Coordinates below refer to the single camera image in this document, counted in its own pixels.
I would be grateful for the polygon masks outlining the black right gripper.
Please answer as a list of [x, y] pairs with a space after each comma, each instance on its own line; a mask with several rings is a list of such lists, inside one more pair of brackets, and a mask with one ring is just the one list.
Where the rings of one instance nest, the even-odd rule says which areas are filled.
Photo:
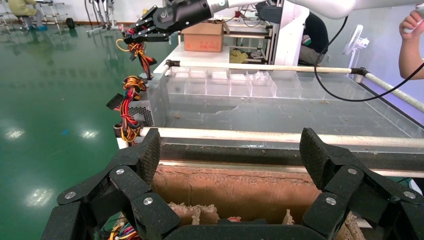
[[125, 36], [123, 41], [126, 44], [167, 42], [169, 33], [182, 31], [211, 17], [212, 13], [206, 0], [184, 0], [161, 8], [154, 5], [130, 25], [130, 34]]

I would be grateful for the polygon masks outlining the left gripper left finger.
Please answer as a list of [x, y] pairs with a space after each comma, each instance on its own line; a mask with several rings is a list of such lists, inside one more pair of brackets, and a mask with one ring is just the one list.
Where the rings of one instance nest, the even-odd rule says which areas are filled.
[[102, 171], [63, 191], [42, 239], [92, 240], [117, 213], [143, 240], [165, 239], [180, 219], [151, 187], [160, 150], [159, 130], [152, 128], [141, 143], [120, 149]]

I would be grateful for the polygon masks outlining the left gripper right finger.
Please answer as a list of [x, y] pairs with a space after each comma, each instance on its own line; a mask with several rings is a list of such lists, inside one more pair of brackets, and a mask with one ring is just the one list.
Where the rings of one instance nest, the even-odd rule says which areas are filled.
[[367, 168], [348, 149], [324, 143], [304, 128], [300, 157], [319, 196], [302, 224], [332, 240], [349, 213], [384, 230], [385, 240], [424, 237], [424, 198], [417, 191]]

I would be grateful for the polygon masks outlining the bare person hand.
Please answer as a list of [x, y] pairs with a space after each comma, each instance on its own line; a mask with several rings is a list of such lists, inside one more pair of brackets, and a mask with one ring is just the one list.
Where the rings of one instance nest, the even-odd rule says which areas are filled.
[[400, 23], [399, 32], [403, 39], [419, 37], [424, 32], [424, 14], [413, 10]]

